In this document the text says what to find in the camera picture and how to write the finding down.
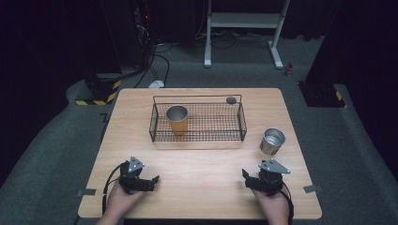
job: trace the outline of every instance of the black wire basket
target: black wire basket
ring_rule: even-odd
[[[247,128],[242,95],[154,96],[149,134],[152,142],[243,141]],[[175,135],[166,117],[173,105],[188,110],[188,129]]]

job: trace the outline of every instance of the wooden table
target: wooden table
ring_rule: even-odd
[[[242,95],[247,125],[243,142],[152,142],[149,124],[153,96]],[[259,219],[264,215],[241,170],[259,172],[261,160],[270,160],[259,148],[267,128],[280,128],[286,141],[275,158],[291,174],[284,174],[295,205],[295,218],[322,215],[299,142],[282,93],[276,88],[166,88],[120,91],[87,188],[79,215],[101,217],[101,197],[111,171],[135,156],[144,162],[142,179],[161,177],[153,192],[127,214],[127,218]]]

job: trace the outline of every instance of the metal stand leg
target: metal stand leg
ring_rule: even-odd
[[[284,18],[286,17],[286,11],[289,7],[290,0],[285,0],[283,3],[283,9],[281,12],[281,16],[278,21],[278,25],[276,27],[275,36],[272,41],[268,42],[269,49],[271,50],[272,57],[275,62],[275,67],[278,69],[283,68],[281,57],[278,54],[278,50],[276,49],[276,45],[278,44],[279,35],[281,34],[281,30],[283,27]]]
[[[211,67],[211,0],[208,0],[205,68]]]

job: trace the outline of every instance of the human hand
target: human hand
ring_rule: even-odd
[[[289,218],[289,204],[281,192],[266,196],[265,193],[252,189],[252,192],[260,204],[261,210],[270,225],[287,225]]]
[[[117,181],[114,183],[114,187],[109,194],[105,213],[102,218],[97,222],[100,224],[117,224],[117,222],[126,215],[127,212],[141,199],[144,197],[146,192],[135,191],[131,194],[125,192],[125,190],[119,185]]]

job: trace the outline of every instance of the silver cup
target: silver cup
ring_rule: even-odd
[[[260,149],[265,154],[274,156],[286,140],[283,132],[277,128],[269,128],[264,132],[260,143]]]

